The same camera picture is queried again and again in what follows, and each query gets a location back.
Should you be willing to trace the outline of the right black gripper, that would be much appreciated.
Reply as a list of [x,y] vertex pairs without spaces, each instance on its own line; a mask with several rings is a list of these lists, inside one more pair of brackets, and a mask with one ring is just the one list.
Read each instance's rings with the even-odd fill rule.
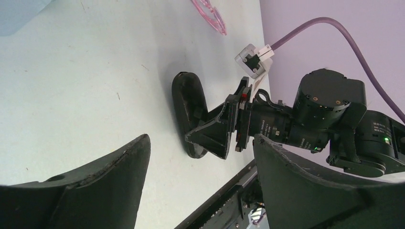
[[259,89],[253,102],[247,101],[251,89],[244,76],[233,94],[186,134],[187,142],[204,148],[220,159],[227,159],[234,131],[234,109],[240,103],[236,123],[236,151],[246,149],[250,137],[262,134],[268,139],[313,153],[322,151],[327,143],[354,139],[354,130],[364,116],[366,90],[364,85],[315,87],[300,86],[292,107],[273,103],[269,93]]

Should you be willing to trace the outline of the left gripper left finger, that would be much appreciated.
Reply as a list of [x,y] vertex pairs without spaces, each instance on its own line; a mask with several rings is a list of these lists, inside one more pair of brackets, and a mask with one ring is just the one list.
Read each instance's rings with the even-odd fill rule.
[[1,186],[1,228],[134,228],[150,152],[150,138],[143,134],[46,181]]

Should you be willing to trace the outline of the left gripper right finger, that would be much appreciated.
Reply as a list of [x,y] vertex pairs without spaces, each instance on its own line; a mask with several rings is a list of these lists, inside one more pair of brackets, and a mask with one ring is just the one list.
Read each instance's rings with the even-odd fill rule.
[[270,228],[404,228],[404,183],[323,167],[260,134],[254,137],[253,149]]

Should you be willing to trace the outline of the black glasses case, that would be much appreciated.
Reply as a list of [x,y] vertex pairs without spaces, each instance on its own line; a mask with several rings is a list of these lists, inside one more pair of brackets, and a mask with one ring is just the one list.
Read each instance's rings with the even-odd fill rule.
[[207,151],[185,139],[186,134],[198,127],[200,122],[206,122],[208,114],[199,77],[191,72],[179,72],[172,81],[171,94],[182,146],[189,157],[202,158]]

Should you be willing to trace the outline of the light blue cleaning cloth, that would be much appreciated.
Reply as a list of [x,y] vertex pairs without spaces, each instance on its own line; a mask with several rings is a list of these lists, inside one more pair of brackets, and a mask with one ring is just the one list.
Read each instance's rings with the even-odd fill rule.
[[51,2],[52,0],[1,0],[0,35],[14,34]]

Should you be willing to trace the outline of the pink sunglasses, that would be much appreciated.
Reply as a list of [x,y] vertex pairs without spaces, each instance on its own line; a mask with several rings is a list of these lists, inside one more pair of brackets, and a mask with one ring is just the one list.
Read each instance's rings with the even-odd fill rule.
[[209,0],[191,0],[191,3],[204,20],[221,35],[226,36],[226,25],[218,11]]

